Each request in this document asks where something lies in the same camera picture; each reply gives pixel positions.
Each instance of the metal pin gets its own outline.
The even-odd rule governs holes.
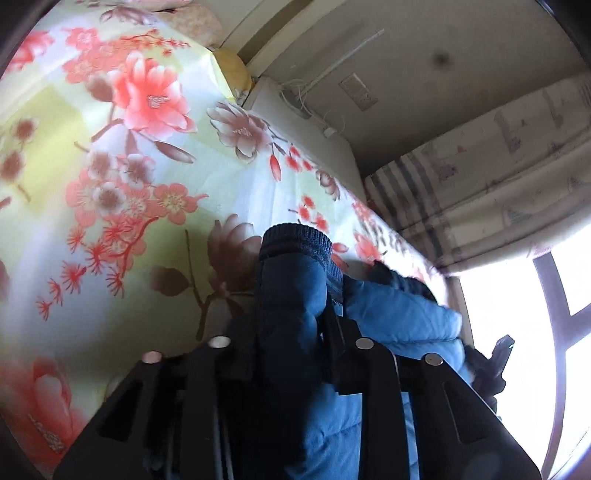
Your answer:
[[[142,362],[145,364],[157,364],[162,360],[162,353],[155,350],[142,355]]]
[[[211,348],[226,348],[230,343],[232,343],[230,338],[222,335],[210,338],[207,342]]]
[[[431,365],[432,367],[439,367],[443,363],[443,358],[437,353],[428,353],[425,355],[425,361],[427,365]]]
[[[371,350],[374,347],[374,341],[371,338],[361,337],[357,339],[355,346],[360,350]]]

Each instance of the yellow pillow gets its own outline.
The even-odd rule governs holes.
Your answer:
[[[242,105],[254,86],[246,65],[238,55],[226,48],[215,50],[213,56],[216,57],[217,64],[220,66],[234,97],[236,97],[236,103]]]

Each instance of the window frame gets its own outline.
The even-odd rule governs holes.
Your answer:
[[[554,338],[554,356],[556,357],[556,406],[550,442],[541,473],[544,480],[556,461],[558,446],[563,430],[564,411],[566,408],[566,350],[591,334],[591,304],[581,311],[570,314],[566,293],[552,252],[533,260],[548,308],[550,325]]]

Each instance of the knit cuff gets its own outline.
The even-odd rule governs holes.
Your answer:
[[[269,228],[263,236],[259,260],[295,253],[312,257],[324,271],[328,271],[332,263],[332,242],[325,234],[307,225],[281,223]]]
[[[329,289],[330,296],[336,301],[343,301],[343,272],[331,260],[326,271],[326,286]]]

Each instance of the dark stain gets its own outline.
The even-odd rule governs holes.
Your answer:
[[[431,57],[431,62],[437,70],[449,70],[453,67],[453,58],[445,50],[439,50]]]

